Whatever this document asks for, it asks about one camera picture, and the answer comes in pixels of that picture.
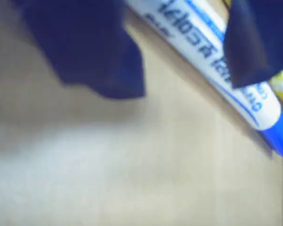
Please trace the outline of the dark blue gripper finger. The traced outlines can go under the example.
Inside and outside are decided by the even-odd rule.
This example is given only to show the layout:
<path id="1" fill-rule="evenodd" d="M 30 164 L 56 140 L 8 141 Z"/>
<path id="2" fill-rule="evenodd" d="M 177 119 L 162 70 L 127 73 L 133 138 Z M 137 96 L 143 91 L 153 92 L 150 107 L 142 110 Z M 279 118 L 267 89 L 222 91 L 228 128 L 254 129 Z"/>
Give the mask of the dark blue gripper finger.
<path id="1" fill-rule="evenodd" d="M 224 55 L 234 88 L 264 82 L 283 70 L 283 0 L 233 0 Z"/>
<path id="2" fill-rule="evenodd" d="M 125 29 L 122 0 L 15 0 L 58 78 L 105 98 L 146 94 L 142 53 Z"/>

